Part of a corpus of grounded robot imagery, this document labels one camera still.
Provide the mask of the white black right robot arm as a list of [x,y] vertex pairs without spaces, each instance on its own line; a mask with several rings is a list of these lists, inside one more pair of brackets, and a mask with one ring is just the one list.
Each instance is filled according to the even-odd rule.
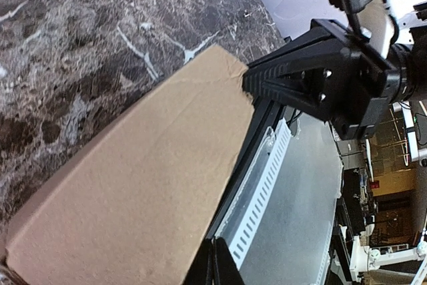
[[249,65],[242,89],[328,121],[342,140],[372,137],[389,105],[426,97],[425,36],[382,57],[368,40],[331,19]]

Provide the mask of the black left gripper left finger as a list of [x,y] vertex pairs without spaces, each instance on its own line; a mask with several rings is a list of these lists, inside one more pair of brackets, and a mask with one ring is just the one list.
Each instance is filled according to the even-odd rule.
[[187,272],[183,285],[213,284],[213,245],[204,240]]

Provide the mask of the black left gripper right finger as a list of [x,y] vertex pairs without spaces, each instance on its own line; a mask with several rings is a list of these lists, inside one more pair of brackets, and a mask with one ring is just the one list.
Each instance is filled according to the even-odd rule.
[[245,284],[223,238],[213,240],[213,283],[215,285]]

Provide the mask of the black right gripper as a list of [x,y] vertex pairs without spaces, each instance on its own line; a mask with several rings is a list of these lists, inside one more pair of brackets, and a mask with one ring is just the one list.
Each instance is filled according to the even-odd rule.
[[308,32],[253,62],[242,90],[331,120],[341,139],[364,139],[396,96],[397,68],[341,23],[313,19]]

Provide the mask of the brown cardboard box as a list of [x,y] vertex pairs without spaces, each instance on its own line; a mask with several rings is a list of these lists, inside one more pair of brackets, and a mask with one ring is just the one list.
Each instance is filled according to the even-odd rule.
[[21,284],[181,284],[254,112],[247,67],[211,46],[130,107],[11,219]]

